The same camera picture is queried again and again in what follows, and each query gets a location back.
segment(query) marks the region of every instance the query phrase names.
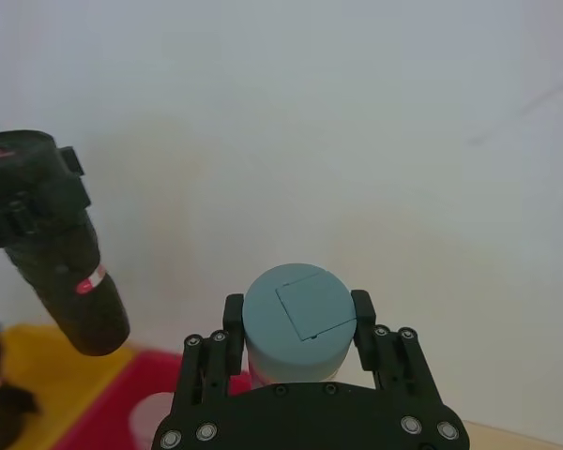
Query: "yellow mat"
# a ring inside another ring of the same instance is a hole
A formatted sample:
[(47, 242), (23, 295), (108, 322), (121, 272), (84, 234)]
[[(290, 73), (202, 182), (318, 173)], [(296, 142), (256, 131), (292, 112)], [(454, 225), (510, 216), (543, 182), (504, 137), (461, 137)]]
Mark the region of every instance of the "yellow mat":
[(9, 450), (53, 447), (135, 354), (123, 348), (109, 356), (82, 356), (50, 326), (15, 326), (1, 339), (5, 378), (33, 392), (42, 409), (29, 416), (25, 433)]

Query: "white backdrop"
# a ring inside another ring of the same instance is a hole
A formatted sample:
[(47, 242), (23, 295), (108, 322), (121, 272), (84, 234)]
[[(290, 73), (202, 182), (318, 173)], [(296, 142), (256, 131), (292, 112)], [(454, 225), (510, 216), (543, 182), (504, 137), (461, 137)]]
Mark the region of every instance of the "white backdrop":
[[(76, 146), (135, 339), (320, 264), (463, 418), (563, 443), (563, 0), (0, 2), (4, 128)], [(47, 320), (1, 254), (0, 320)]]

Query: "white wall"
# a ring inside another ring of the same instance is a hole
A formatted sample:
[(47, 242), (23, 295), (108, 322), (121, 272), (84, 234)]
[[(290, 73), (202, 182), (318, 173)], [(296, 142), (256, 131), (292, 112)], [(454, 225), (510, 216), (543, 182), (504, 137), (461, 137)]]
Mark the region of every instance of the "white wall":
[[(267, 268), (317, 263), (419, 330), (463, 418), (563, 443), (563, 0), (0, 18), (0, 128), (77, 147), (135, 338), (178, 349)], [(1, 255), (0, 319), (46, 319)]]

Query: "container lid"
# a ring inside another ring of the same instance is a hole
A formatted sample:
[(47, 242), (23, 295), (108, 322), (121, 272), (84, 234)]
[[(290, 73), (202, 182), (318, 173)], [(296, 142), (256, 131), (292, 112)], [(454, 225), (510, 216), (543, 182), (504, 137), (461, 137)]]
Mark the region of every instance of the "container lid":
[(357, 326), (344, 284), (320, 267), (300, 263), (275, 267), (252, 283), (243, 321), (251, 365), (274, 383), (332, 375)]

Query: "light blue cylinder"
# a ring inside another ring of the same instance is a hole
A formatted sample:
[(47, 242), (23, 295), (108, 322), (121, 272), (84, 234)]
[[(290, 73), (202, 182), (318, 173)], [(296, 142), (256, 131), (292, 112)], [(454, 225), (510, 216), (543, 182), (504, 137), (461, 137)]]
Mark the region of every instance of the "light blue cylinder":
[(348, 289), (310, 264), (265, 272), (246, 293), (242, 313), (254, 387), (332, 378), (357, 327)]

